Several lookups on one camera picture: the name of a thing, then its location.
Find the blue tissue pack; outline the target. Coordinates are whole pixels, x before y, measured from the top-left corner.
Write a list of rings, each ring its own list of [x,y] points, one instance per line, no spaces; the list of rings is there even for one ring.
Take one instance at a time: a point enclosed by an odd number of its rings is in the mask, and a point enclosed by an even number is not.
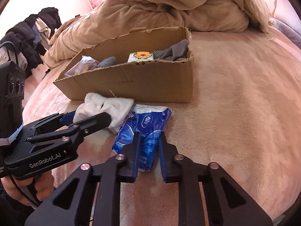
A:
[[[138,167],[141,171],[153,169],[159,138],[171,114],[172,111],[166,106],[134,104],[119,129],[112,150],[121,153],[138,132],[142,142]]]

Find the dark clothes on rack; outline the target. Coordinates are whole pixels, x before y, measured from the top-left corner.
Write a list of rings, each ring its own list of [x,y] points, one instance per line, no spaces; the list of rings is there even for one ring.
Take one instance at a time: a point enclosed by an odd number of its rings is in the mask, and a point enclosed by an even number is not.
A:
[[[49,40],[61,25],[59,10],[55,7],[31,14],[5,33],[1,39],[1,43],[6,43],[1,56],[18,63],[26,76],[31,76],[32,70],[43,64],[42,57],[50,49]]]

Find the grey blue sock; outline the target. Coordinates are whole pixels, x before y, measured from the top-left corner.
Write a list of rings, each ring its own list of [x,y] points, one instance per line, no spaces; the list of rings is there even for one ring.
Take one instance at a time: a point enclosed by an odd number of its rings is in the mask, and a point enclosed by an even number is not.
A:
[[[116,65],[116,63],[117,63],[117,61],[116,61],[115,57],[109,57],[109,58],[102,60],[102,62],[98,63],[96,68],[110,67],[110,66]]]

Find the tan fleece duvet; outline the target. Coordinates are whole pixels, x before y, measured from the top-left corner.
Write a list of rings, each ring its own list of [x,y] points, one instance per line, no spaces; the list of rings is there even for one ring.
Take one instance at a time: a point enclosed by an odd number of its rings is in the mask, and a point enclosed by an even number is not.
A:
[[[263,0],[105,0],[59,27],[44,60],[55,68],[83,48],[138,27],[241,32],[253,25],[266,33],[268,22],[269,10]]]

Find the clear plastic snack bag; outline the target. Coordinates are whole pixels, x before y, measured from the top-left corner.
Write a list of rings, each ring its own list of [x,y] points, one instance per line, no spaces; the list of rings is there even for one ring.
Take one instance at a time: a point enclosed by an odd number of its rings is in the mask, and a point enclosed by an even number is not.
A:
[[[82,56],[80,61],[75,64],[69,71],[67,71],[64,76],[74,76],[86,71],[92,70],[98,66],[99,62],[90,56]]]

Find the brown cardboard box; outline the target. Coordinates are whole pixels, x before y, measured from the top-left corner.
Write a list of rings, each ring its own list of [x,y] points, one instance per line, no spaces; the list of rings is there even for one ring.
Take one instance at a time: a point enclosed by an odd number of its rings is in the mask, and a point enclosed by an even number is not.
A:
[[[54,84],[71,100],[83,100],[87,93],[105,97],[133,98],[137,102],[188,103],[193,95],[193,57],[187,52],[182,61],[146,60],[128,62],[131,53],[167,49],[189,39],[185,27],[133,29],[130,33],[101,41],[81,50],[59,74]],[[74,76],[65,74],[82,56],[102,61],[116,58],[114,66],[89,70]]]

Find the capybara tissue pack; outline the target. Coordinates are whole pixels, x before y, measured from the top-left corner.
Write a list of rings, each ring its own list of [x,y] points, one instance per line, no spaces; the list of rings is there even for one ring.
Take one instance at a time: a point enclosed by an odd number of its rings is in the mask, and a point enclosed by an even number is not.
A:
[[[146,51],[130,53],[128,57],[128,63],[138,62],[138,61],[150,61],[150,60],[154,60],[153,53],[146,52]]]

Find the white sock bundle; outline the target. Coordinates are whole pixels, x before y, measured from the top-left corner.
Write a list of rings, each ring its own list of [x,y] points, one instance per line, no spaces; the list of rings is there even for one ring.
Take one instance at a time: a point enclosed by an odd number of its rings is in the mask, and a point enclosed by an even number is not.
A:
[[[106,98],[98,93],[90,92],[86,94],[84,103],[76,109],[73,123],[105,112],[111,117],[108,129],[117,134],[133,104],[132,98]]]

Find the purple grey pillow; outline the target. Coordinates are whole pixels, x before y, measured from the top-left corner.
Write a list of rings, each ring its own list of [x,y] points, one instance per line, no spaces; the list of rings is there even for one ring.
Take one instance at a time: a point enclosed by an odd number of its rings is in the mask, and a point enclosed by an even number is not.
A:
[[[286,37],[288,37],[296,46],[301,47],[301,36],[290,26],[285,23],[274,19],[277,29],[282,32]]]

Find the dark grey dotted sock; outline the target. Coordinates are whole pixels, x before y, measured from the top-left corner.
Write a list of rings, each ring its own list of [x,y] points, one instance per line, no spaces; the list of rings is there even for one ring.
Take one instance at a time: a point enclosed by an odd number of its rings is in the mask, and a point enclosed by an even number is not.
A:
[[[165,50],[155,50],[152,54],[155,60],[177,61],[186,57],[188,45],[189,41],[184,39]]]

